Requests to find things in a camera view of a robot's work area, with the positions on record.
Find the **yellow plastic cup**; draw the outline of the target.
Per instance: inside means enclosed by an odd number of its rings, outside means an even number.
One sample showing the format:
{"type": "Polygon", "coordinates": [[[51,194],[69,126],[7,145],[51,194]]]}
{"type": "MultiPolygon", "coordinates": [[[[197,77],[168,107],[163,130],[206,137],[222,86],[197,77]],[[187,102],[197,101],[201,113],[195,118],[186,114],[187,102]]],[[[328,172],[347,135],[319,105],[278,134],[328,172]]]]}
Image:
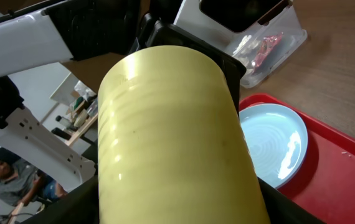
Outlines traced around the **yellow plastic cup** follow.
{"type": "Polygon", "coordinates": [[[225,76],[206,55],[159,46],[99,89],[101,223],[269,223],[225,76]]]}

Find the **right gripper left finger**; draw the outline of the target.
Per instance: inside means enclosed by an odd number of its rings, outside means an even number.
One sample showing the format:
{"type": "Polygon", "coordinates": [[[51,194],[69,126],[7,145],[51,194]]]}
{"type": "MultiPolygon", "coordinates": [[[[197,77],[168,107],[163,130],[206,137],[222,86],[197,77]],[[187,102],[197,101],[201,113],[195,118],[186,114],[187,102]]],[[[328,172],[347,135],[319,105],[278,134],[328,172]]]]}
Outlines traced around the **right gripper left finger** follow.
{"type": "Polygon", "coordinates": [[[22,224],[99,224],[98,176],[93,176],[22,224]]]}

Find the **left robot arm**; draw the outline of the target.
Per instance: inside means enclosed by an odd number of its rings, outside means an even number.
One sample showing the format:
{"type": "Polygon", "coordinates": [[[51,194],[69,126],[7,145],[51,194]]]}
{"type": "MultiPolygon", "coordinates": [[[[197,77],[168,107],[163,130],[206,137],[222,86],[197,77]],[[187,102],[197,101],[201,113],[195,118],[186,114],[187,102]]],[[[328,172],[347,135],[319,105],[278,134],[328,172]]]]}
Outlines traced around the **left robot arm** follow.
{"type": "Polygon", "coordinates": [[[65,190],[95,174],[24,105],[10,74],[55,62],[125,54],[135,38],[139,0],[43,1],[0,17],[0,147],[37,167],[65,190]]]}

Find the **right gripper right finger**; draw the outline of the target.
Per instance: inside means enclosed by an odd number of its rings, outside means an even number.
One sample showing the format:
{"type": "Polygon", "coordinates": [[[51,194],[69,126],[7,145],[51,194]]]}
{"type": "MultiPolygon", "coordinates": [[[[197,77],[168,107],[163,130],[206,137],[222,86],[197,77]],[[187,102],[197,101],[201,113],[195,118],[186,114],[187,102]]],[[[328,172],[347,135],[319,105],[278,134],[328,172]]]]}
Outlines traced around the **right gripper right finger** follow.
{"type": "Polygon", "coordinates": [[[258,178],[260,190],[271,223],[323,224],[321,220],[258,178]]]}

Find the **white tissue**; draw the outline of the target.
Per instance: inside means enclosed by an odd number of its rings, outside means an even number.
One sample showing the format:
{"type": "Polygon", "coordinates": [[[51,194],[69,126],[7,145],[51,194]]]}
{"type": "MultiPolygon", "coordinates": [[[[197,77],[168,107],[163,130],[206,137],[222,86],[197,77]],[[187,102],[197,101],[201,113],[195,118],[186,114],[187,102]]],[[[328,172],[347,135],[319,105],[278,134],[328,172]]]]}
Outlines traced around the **white tissue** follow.
{"type": "Polygon", "coordinates": [[[233,56],[238,54],[246,54],[253,49],[252,44],[254,42],[252,35],[245,35],[242,37],[239,45],[233,51],[233,56]]]}

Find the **light blue plate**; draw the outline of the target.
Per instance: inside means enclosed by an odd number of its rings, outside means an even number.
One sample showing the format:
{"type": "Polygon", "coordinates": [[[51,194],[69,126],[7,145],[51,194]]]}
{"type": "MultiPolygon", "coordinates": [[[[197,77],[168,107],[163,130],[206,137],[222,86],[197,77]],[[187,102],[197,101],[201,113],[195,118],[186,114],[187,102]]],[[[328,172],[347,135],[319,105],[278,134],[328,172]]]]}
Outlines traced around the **light blue plate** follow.
{"type": "Polygon", "coordinates": [[[278,104],[263,103],[239,112],[244,138],[257,177],[279,189],[305,160],[308,131],[299,114],[278,104]]]}

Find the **red snack wrapper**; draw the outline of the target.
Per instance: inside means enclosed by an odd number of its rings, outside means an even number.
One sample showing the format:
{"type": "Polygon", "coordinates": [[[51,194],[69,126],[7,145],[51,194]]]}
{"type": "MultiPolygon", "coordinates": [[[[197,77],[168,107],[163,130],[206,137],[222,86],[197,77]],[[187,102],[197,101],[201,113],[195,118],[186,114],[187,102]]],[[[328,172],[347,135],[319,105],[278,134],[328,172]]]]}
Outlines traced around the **red snack wrapper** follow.
{"type": "Polygon", "coordinates": [[[252,60],[252,67],[254,69],[259,68],[263,61],[268,57],[271,51],[277,46],[283,38],[283,33],[269,35],[262,39],[261,46],[252,60]]]}

